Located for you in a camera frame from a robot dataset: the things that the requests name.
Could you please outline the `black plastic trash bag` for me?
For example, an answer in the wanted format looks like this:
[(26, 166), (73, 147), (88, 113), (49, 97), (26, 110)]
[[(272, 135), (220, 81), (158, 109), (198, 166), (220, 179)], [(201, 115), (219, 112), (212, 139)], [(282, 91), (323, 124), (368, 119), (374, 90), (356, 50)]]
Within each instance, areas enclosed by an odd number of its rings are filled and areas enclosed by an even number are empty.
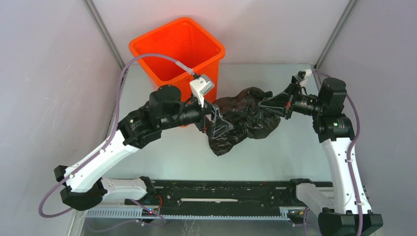
[(265, 139), (269, 136), (279, 126), (281, 117), (261, 108), (258, 103), (272, 96), (271, 91), (250, 87), (236, 96), (216, 99), (214, 104), (219, 107), (220, 114), (234, 128), (215, 139), (209, 138), (212, 152), (222, 156), (246, 138)]

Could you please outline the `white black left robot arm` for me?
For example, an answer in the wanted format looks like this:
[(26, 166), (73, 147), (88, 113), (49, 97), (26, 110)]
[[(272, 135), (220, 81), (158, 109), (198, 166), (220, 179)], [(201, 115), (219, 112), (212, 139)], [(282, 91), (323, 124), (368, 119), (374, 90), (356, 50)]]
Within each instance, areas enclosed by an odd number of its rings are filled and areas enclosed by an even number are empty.
[(220, 114), (219, 108), (208, 102), (200, 105), (181, 101), (179, 88), (161, 86), (152, 92), (148, 102), (122, 119), (116, 131), (90, 156), (73, 166), (58, 166), (54, 173), (64, 188), (62, 202), (79, 211), (91, 209), (102, 202), (139, 200), (149, 205), (155, 200), (155, 188), (150, 178), (111, 179), (104, 174), (124, 158), (160, 139), (162, 131), (194, 124), (210, 138), (233, 129)]

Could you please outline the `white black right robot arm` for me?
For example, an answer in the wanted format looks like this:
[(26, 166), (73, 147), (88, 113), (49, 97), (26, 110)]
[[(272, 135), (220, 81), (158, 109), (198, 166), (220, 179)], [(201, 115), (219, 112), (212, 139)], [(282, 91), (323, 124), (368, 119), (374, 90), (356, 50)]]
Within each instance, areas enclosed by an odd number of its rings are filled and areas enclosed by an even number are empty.
[(323, 194), (312, 183), (298, 183), (286, 192), (288, 203), (304, 203), (318, 218), (324, 236), (369, 236), (383, 226), (380, 214), (373, 211), (363, 189), (355, 153), (359, 129), (343, 113), (346, 84), (326, 78), (318, 95), (305, 95), (297, 79), (292, 79), (280, 94), (263, 100), (260, 107), (285, 119), (293, 113), (312, 117), (330, 167), (334, 196)]

